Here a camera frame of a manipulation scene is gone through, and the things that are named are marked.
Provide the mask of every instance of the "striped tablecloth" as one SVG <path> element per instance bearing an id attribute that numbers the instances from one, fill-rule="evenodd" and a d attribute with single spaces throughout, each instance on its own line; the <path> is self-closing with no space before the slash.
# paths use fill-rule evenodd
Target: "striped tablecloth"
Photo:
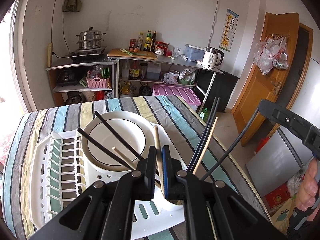
<path id="1" fill-rule="evenodd" d="M 36 144 L 52 131 L 84 128 L 95 117 L 95 110 L 100 114 L 109 111 L 130 111 L 140 114 L 150 122 L 162 125 L 185 163 L 189 163 L 204 130 L 204 122 L 182 98 L 176 96 L 115 98 L 44 109 L 24 115 L 4 167 L 2 200 L 5 221 L 19 240 L 28 239 L 36 230 L 29 218 L 28 202 L 28 180 Z M 225 149 L 217 138 L 211 140 L 197 176 L 202 176 L 224 152 Z M 258 193 L 232 156 L 228 157 L 222 163 L 222 167 L 217 168 L 208 179 L 225 181 L 270 220 Z M 181 223 L 145 239 L 187 239 L 185 224 Z"/>

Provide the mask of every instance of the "giraffe poster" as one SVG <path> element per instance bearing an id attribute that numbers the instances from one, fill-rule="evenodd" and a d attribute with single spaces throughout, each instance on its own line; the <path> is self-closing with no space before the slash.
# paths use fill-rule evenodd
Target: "giraffe poster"
<path id="1" fill-rule="evenodd" d="M 220 49 L 230 51 L 233 37 L 236 33 L 238 17 L 239 15 L 237 15 L 230 9 L 227 10 L 226 21 L 223 27 L 223 32 L 220 40 Z"/>

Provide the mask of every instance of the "wooden door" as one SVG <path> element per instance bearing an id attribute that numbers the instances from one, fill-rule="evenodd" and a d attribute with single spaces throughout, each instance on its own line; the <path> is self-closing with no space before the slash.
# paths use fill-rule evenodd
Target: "wooden door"
<path id="1" fill-rule="evenodd" d="M 299 29 L 299 15 L 297 13 L 270 14 L 266 13 L 261 41 L 270 34 L 286 35 L 287 55 L 289 69 L 296 49 Z M 261 99 L 275 102 L 279 92 L 289 73 L 287 70 L 273 68 L 267 75 L 263 76 L 260 69 L 253 64 L 249 77 L 236 102 L 233 112 L 238 132 L 240 133 L 254 113 Z M 251 126 L 241 139 L 244 146 L 258 130 L 264 121 L 264 117 L 258 114 Z"/>

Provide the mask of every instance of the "refrigerator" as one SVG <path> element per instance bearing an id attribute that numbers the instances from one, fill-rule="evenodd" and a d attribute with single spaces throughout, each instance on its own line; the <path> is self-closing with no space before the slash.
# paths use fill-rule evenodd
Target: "refrigerator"
<path id="1" fill-rule="evenodd" d="M 312 58 L 290 110 L 320 128 L 320 64 Z M 312 152 L 300 139 L 280 126 L 246 166 L 262 197 L 289 180 L 312 157 Z"/>

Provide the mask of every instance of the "pink basket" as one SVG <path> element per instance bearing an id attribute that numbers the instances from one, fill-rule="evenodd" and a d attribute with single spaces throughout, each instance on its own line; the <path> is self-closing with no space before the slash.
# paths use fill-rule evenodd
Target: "pink basket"
<path id="1" fill-rule="evenodd" d="M 109 78 L 87 79 L 89 88 L 108 88 Z"/>

